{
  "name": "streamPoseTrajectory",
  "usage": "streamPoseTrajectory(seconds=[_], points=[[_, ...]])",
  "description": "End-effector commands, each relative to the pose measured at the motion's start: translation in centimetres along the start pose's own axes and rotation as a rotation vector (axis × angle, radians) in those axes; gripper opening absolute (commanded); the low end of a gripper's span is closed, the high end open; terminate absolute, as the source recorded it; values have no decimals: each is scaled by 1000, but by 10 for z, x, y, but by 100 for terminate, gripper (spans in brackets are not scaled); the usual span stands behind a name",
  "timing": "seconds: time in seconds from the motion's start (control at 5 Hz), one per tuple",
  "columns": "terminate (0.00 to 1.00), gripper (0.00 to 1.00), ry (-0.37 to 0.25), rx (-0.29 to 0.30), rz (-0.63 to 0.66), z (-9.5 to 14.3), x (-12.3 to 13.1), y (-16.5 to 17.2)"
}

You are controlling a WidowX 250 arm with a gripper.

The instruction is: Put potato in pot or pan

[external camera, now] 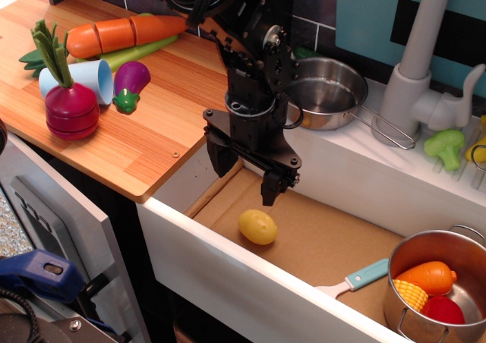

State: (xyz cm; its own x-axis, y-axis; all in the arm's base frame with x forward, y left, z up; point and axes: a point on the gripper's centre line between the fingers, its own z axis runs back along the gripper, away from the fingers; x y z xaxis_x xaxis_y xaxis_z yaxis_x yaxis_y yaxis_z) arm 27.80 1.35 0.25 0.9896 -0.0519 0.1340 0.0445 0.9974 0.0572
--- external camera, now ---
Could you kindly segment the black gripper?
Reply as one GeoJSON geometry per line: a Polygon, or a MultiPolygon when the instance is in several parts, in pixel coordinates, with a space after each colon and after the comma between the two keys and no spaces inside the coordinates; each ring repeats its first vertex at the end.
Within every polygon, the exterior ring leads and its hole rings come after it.
{"type": "Polygon", "coordinates": [[[203,117],[207,152],[220,178],[238,158],[257,166],[265,172],[260,188],[264,206],[272,206],[280,194],[298,183],[301,159],[286,141],[283,126],[272,111],[241,115],[207,109],[203,117]]]}

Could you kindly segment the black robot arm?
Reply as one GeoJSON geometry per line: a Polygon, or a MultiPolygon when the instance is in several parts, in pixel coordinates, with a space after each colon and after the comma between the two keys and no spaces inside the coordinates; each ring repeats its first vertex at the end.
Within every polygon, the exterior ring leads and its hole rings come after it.
{"type": "Polygon", "coordinates": [[[262,203],[299,181],[301,159],[284,137],[303,115],[287,120],[290,86],[298,79],[292,59],[286,15],[279,0],[164,0],[217,44],[226,68],[226,110],[207,109],[203,117],[207,152],[215,173],[225,176],[238,159],[263,171],[262,203]]]}

